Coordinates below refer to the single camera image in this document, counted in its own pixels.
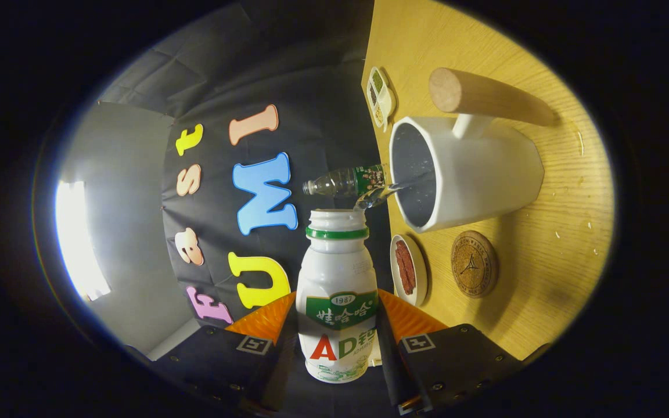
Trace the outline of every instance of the round coaster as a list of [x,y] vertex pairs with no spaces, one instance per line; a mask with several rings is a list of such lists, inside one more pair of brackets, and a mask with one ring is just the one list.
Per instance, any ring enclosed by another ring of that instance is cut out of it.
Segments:
[[475,230],[456,238],[451,265],[456,284],[468,297],[486,296],[497,282],[497,255],[485,236]]

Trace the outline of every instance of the wooden table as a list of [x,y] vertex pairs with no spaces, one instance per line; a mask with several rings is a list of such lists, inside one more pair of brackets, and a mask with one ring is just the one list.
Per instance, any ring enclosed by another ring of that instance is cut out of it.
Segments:
[[[460,11],[428,0],[375,0],[361,85],[372,66],[389,79],[404,116],[449,116],[430,100],[433,69],[448,67],[506,82],[549,103],[551,127],[509,124],[536,143],[546,174],[537,200],[502,217],[417,235],[389,201],[391,232],[422,247],[429,289],[420,307],[448,326],[471,323],[524,359],[568,327],[598,283],[613,230],[613,181],[605,148],[589,114],[559,77],[520,45]],[[382,161],[389,160],[391,126],[374,124]],[[464,296],[451,272],[451,246],[464,230],[494,245],[499,278],[481,299]]]

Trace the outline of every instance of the pouring water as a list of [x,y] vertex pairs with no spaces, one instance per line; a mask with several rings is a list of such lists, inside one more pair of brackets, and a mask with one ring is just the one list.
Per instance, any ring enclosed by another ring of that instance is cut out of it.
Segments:
[[353,210],[365,211],[365,209],[379,206],[379,204],[387,201],[389,196],[397,193],[399,190],[417,186],[420,183],[427,182],[433,178],[435,178],[435,172],[429,171],[404,182],[391,183],[391,185],[383,185],[378,188],[374,188],[373,190],[370,190],[368,193],[365,193],[363,196],[358,198],[358,201],[355,202],[355,207],[353,207]]

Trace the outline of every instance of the white bottle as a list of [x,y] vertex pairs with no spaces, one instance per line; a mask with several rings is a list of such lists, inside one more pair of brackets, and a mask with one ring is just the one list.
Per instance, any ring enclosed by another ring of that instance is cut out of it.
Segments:
[[298,277],[296,310],[306,370],[326,383],[366,373],[379,306],[363,211],[316,209],[306,236],[311,246]]

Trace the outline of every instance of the red letter a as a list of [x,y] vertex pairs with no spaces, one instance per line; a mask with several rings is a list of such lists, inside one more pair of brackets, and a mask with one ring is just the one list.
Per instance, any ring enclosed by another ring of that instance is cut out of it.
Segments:
[[319,340],[319,344],[316,345],[316,349],[314,349],[314,353],[311,354],[310,359],[318,360],[320,357],[327,357],[327,359],[333,362],[337,360],[335,352],[332,350],[332,345],[329,344],[329,337],[326,334],[322,334],[322,339]]

